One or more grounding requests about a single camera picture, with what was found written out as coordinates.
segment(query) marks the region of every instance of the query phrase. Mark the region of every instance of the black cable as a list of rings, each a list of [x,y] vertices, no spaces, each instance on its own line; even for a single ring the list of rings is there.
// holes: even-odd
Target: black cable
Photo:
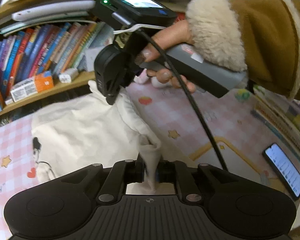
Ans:
[[[212,147],[214,149],[214,151],[216,152],[216,155],[221,163],[221,166],[222,168],[225,170],[225,171],[228,171],[228,168],[227,168],[227,165],[226,165],[226,162],[225,160],[223,159],[223,156],[218,148],[218,145],[208,127],[208,125],[206,124],[202,114],[201,114],[201,111],[197,105],[197,103],[194,101],[194,98],[192,97],[190,91],[188,90],[186,84],[183,82],[180,74],[178,73],[178,71],[175,69],[175,67],[173,66],[173,64],[171,63],[169,57],[167,56],[166,52],[148,35],[146,34],[142,29],[139,29],[138,32],[149,42],[151,43],[154,48],[161,54],[161,56],[163,56],[164,60],[167,62],[167,64],[169,65],[172,73],[174,74],[174,76],[178,79],[179,83],[180,83],[180,86],[181,88],[183,89],[183,91],[185,92],[193,110],[195,111],[197,117],[199,118],[199,121],[202,125],[202,127],[204,128],[204,131],[206,132],[211,144],[212,144]]]

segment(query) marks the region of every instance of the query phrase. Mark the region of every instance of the white cloth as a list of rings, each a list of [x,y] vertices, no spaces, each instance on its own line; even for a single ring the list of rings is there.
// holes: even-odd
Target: white cloth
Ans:
[[[125,89],[110,106],[96,83],[90,81],[89,85],[91,94],[49,105],[34,114],[32,135],[41,144],[34,150],[39,181],[47,182],[93,163],[112,167],[117,161],[135,160],[140,152],[154,189],[160,140],[135,113]]]

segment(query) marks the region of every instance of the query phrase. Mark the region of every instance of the cartoon character print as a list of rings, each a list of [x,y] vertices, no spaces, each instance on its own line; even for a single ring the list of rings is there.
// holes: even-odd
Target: cartoon character print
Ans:
[[[41,143],[39,142],[37,137],[33,138],[33,157],[35,162],[35,168],[37,170],[37,174],[43,171],[43,174],[46,173],[46,180],[55,179],[56,176],[51,168],[51,165],[47,162],[39,161],[39,155],[41,152]]]

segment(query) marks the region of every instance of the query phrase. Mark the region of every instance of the smartphone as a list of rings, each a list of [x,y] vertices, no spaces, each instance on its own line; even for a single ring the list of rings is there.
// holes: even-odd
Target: smartphone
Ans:
[[[276,143],[262,153],[294,200],[300,198],[300,173]]]

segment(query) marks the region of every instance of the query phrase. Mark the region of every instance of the hand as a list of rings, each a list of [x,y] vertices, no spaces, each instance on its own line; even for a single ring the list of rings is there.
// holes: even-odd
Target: hand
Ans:
[[[152,39],[163,49],[168,49],[179,43],[193,44],[189,23],[187,20],[182,20],[174,25],[157,32]],[[151,45],[148,44],[143,51],[136,57],[136,64],[140,65],[142,62],[150,62],[160,56],[159,52]],[[154,70],[147,70],[147,75],[150,77],[157,77],[160,83],[167,83],[171,80],[171,84],[175,88],[180,88],[180,84],[176,77],[172,76],[172,72],[168,69],[161,69],[158,72]],[[185,76],[181,76],[182,80],[187,85],[189,91],[195,91],[195,85],[187,81]]]

